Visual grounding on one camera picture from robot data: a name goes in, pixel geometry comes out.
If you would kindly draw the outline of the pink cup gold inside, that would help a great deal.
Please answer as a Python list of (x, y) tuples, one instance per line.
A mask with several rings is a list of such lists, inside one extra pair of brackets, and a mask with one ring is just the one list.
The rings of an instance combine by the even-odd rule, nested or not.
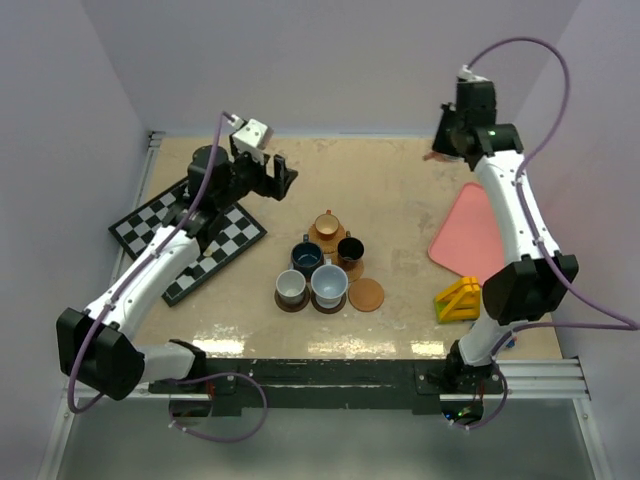
[(313, 227), (320, 239), (331, 240), (340, 228), (340, 221), (331, 210), (327, 210), (315, 219)]

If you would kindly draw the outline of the dark blue cup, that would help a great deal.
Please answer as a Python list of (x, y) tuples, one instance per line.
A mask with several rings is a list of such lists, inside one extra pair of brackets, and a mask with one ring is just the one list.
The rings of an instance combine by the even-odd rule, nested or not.
[(300, 272), (307, 280), (324, 264), (325, 257), (322, 248), (312, 242), (308, 234), (304, 234), (302, 241), (296, 244), (290, 255), (290, 263), (294, 270)]

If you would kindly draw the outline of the scalloped light cork coaster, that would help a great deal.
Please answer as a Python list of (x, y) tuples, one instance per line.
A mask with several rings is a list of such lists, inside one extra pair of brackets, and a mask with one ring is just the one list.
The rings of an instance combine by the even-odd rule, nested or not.
[(332, 254), (337, 250), (339, 242), (346, 237), (346, 230), (342, 224), (339, 224), (336, 233), (331, 238), (328, 238), (323, 237), (315, 226), (311, 225), (307, 234), (309, 241), (320, 246), (324, 254)]

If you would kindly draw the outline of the black cup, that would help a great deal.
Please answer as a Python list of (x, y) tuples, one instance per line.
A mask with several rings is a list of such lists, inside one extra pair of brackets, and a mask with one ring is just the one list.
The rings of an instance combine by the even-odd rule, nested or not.
[(337, 258), (341, 266), (354, 267), (364, 256), (365, 246), (363, 242), (354, 237), (350, 231), (345, 233), (337, 245)]

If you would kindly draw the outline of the grey white cup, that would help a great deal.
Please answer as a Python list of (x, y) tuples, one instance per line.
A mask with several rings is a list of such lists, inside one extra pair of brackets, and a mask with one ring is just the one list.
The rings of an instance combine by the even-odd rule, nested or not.
[(423, 155), (422, 157), (423, 161), (437, 161), (437, 162), (444, 162), (444, 163), (450, 163), (450, 162), (457, 162), (459, 160), (458, 157), (455, 156), (451, 156), (451, 155), (446, 155), (446, 154), (442, 154), (439, 152), (435, 152), (435, 151), (430, 151), (426, 154)]
[(286, 270), (279, 274), (276, 279), (276, 290), (285, 297), (295, 298), (306, 289), (306, 278), (295, 270)]

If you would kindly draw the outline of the large white mug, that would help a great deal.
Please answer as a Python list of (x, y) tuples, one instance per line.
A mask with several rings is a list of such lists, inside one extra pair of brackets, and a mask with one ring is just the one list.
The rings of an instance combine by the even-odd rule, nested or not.
[(311, 288), (321, 305), (335, 305), (345, 295), (349, 280), (345, 271), (326, 259), (311, 276)]

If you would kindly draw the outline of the round light cork coaster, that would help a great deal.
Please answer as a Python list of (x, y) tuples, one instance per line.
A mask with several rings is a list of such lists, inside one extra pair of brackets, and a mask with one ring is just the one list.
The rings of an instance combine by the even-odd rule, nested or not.
[(364, 273), (364, 262), (359, 260), (353, 264), (344, 267), (350, 283), (358, 280)]

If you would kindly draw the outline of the dark brown wooden coaster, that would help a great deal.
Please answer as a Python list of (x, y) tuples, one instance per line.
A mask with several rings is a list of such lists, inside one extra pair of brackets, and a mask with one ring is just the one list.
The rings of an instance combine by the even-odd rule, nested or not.
[(295, 298), (289, 298), (281, 295), (278, 290), (274, 292), (274, 301), (276, 305), (284, 312), (295, 313), (303, 310), (310, 301), (310, 291), (305, 289)]

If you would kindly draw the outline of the light orange wooden coaster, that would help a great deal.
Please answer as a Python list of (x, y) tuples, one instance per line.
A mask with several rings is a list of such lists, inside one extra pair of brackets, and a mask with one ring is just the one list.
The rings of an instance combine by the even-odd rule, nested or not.
[(382, 286), (371, 278), (360, 278), (352, 283), (348, 291), (351, 305), (361, 312), (377, 310), (384, 302)]

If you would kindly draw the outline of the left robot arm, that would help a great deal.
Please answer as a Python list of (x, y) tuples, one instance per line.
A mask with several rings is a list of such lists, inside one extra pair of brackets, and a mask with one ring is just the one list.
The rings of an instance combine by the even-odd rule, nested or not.
[(60, 370), (100, 395), (122, 400), (143, 382), (173, 380), (185, 392), (207, 380), (205, 354), (188, 342), (137, 347), (134, 339), (151, 307), (171, 284), (227, 234), (231, 208), (250, 193), (282, 200), (297, 171), (280, 155), (233, 147), (196, 150), (187, 177), (142, 254), (83, 310), (56, 321)]

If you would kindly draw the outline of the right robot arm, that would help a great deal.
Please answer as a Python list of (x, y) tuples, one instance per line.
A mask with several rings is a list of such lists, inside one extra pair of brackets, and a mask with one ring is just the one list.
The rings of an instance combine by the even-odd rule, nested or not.
[(497, 220), (504, 265), (485, 281), (479, 318), (449, 350), (432, 382), (469, 392), (493, 373), (492, 360), (517, 328), (538, 325), (555, 311), (567, 289), (558, 279), (577, 276), (575, 256), (564, 255), (546, 228), (528, 178), (519, 172), (523, 146), (512, 124), (497, 121), (493, 82), (483, 77), (456, 81), (456, 99), (441, 107), (432, 145), (460, 157), (480, 180)]

